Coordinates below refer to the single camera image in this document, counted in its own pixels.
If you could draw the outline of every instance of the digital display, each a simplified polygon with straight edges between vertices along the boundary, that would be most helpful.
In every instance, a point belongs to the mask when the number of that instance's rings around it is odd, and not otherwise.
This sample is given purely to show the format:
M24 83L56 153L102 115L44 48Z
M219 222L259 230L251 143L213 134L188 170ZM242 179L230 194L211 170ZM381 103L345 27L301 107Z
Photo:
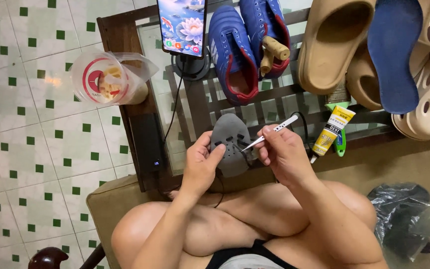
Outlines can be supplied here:
M165 50L202 56L205 0L158 0Z

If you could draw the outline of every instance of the black shorts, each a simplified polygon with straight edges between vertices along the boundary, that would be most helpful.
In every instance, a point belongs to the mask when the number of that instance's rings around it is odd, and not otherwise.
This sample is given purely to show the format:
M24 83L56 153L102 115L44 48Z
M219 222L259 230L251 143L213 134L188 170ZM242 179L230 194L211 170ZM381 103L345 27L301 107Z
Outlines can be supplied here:
M230 248L217 251L214 253L206 269L218 269L231 258L244 254L256 254L263 256L271 260L272 262L278 264L284 269L297 269L295 266L291 266L289 263L278 258L275 254L269 251L266 247L263 246L264 243L265 241L257 239L255 240L255 242L253 243L253 247L251 248Z

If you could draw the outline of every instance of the blue insole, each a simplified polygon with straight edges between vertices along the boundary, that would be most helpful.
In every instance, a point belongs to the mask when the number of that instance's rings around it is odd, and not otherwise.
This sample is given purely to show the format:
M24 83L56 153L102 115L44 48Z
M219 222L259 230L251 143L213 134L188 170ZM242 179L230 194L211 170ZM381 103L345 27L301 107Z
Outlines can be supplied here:
M392 114L415 110L419 94L409 58L422 30L418 0L378 0L368 31L368 50L379 78L381 104Z

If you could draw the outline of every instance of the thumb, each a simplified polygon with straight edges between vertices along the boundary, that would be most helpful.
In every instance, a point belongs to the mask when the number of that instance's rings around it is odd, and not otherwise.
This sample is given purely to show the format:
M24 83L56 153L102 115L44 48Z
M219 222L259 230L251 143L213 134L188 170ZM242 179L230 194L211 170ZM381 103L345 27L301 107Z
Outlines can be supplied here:
M265 139L270 143L270 145L278 152L283 152L286 149L286 142L281 137L280 133L271 129L269 126L263 127L261 130Z
M218 163L222 160L224 154L225 154L226 147L224 144L219 144L212 152L210 153L210 156L207 158L207 162L213 166L213 168L216 168Z

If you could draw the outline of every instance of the green tool handle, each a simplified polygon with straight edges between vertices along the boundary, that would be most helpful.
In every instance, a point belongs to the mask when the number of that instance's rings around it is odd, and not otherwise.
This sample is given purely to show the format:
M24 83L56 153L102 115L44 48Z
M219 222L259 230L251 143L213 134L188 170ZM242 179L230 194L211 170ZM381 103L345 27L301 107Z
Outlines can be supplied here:
M346 131L344 129L341 132L341 135L336 138L334 148L336 149L336 153L339 157L344 156L344 153L346 152Z

